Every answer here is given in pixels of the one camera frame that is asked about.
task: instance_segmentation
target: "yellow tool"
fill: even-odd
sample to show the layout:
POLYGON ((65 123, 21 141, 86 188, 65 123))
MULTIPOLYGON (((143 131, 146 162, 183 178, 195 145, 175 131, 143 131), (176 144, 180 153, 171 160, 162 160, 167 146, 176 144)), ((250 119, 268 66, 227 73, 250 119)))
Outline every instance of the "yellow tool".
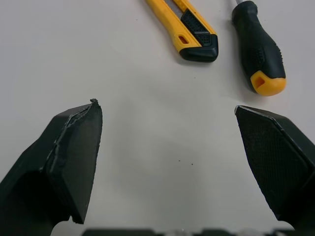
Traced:
POLYGON ((186 60, 213 62, 219 54, 218 37, 188 0, 146 0, 168 30, 186 60))

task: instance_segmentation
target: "white background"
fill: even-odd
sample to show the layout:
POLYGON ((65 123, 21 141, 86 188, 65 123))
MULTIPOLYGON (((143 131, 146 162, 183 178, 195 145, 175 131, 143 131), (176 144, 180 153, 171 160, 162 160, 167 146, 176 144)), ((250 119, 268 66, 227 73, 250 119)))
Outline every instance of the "white background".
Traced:
POLYGON ((249 90, 233 0, 191 0, 219 36, 212 64, 184 61, 144 0, 0 2, 0 179, 51 118, 97 98, 104 125, 86 228, 243 228, 278 222, 248 166, 234 108, 289 117, 313 142, 313 0, 256 0, 282 50, 288 85, 249 90))

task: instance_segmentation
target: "screwdriver handle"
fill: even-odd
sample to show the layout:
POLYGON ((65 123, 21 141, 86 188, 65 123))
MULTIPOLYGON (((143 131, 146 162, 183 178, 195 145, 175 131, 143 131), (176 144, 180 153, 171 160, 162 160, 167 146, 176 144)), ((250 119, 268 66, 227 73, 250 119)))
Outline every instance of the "screwdriver handle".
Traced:
POLYGON ((233 10, 232 21, 250 87, 260 95, 273 96, 285 88, 284 65, 279 47, 263 29, 257 15, 256 4, 245 1, 233 10))

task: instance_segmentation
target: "hole in knife handle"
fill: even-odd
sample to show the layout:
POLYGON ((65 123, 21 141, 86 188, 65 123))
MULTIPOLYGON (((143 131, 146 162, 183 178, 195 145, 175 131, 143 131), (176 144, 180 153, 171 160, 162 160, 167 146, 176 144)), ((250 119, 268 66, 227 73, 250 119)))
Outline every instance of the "hole in knife handle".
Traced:
POLYGON ((182 42, 183 44, 188 44, 188 41, 184 38, 184 36, 180 35, 180 36, 178 36, 178 37, 179 37, 179 39, 181 40, 181 42, 182 42))
POLYGON ((262 86, 264 83, 265 83, 265 81, 261 78, 261 77, 258 77, 256 80, 255 80, 255 82, 254 82, 255 84, 255 89, 257 89, 257 88, 259 88, 260 86, 262 86))

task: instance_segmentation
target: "hand tool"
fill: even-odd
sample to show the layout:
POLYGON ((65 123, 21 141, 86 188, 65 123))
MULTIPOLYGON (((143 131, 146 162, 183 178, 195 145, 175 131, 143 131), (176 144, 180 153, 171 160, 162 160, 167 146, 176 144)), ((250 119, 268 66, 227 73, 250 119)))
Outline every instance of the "hand tool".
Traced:
POLYGON ((188 0, 146 0, 164 24, 179 54, 186 60, 213 62, 218 37, 188 0))
POLYGON ((282 55, 261 26, 258 8, 252 1, 236 0, 232 21, 237 30, 246 79, 253 91, 272 96, 284 90, 286 76, 282 55))

